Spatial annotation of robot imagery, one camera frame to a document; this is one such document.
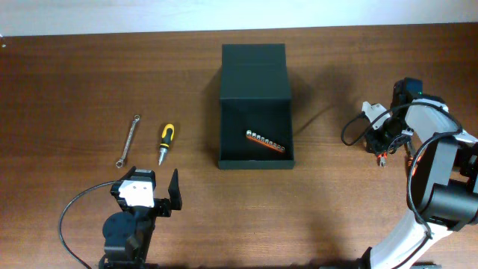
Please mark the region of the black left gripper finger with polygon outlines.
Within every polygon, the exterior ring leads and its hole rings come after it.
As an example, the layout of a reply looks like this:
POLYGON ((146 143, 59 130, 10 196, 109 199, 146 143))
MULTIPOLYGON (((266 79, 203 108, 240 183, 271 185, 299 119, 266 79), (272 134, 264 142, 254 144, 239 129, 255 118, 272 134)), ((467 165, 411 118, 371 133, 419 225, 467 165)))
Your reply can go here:
POLYGON ((131 167, 131 169, 124 176, 122 176, 120 179, 116 180, 116 183, 120 183, 120 182, 123 182, 125 180, 129 180, 134 175, 135 171, 136 171, 136 167, 135 166, 131 167))
POLYGON ((179 188, 179 172, 177 169, 174 169, 169 187, 168 193, 170 195, 171 209, 172 210, 181 210, 182 209, 182 198, 179 188))

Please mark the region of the red handled small pliers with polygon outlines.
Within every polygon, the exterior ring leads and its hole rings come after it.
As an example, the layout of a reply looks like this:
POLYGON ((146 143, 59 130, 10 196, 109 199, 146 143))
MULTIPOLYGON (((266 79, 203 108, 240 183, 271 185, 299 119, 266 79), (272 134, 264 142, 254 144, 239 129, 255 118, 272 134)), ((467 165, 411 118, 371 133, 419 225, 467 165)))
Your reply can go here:
POLYGON ((387 152, 381 152, 381 153, 376 155, 377 164, 378 164, 379 167, 385 167, 386 166, 387 157, 388 157, 387 152))

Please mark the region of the orange black needle nose pliers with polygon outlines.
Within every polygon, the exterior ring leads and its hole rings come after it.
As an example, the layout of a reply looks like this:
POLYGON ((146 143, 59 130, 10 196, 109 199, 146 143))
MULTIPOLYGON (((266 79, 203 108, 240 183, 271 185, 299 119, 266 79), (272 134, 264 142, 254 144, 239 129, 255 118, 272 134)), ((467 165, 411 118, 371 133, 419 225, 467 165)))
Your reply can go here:
POLYGON ((407 176, 409 174, 414 175, 415 171, 417 169, 417 166, 413 166, 412 163, 415 159, 416 150, 415 150, 411 140, 409 140, 405 143, 405 150, 406 150, 406 161, 405 161, 405 163, 406 163, 406 175, 407 176))

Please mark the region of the orange socket bit rail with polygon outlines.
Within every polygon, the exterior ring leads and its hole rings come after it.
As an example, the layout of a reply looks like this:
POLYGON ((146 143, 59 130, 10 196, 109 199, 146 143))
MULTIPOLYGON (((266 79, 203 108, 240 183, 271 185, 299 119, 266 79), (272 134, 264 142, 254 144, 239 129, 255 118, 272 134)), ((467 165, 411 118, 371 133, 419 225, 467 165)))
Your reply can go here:
POLYGON ((273 149, 280 153, 285 153, 285 147, 279 143, 274 142, 266 137, 260 136, 260 134, 253 132, 252 130, 246 130, 245 137, 255 143, 265 146, 269 149, 273 149))

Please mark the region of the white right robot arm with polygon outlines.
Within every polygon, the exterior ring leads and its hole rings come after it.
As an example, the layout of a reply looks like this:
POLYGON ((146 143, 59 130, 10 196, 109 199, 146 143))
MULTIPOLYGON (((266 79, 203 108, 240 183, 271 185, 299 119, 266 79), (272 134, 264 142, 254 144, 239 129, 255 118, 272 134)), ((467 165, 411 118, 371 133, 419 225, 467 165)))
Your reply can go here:
POLYGON ((433 244, 477 224, 477 138, 416 78, 395 83, 389 108, 364 102, 360 115, 370 122, 362 134, 366 150, 380 166, 401 146, 408 151, 408 210, 366 251, 361 267, 412 268, 433 244))

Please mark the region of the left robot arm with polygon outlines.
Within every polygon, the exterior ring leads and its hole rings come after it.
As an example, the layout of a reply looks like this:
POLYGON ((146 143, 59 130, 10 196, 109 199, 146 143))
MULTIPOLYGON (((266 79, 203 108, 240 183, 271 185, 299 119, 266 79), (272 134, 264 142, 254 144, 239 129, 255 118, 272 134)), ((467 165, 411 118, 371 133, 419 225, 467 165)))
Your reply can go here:
POLYGON ((145 268, 149 245, 159 217, 180 211, 182 199, 179 172, 173 171, 167 198, 156 198, 155 172, 132 167, 110 189, 121 211, 103 224, 105 254, 100 268, 145 268))

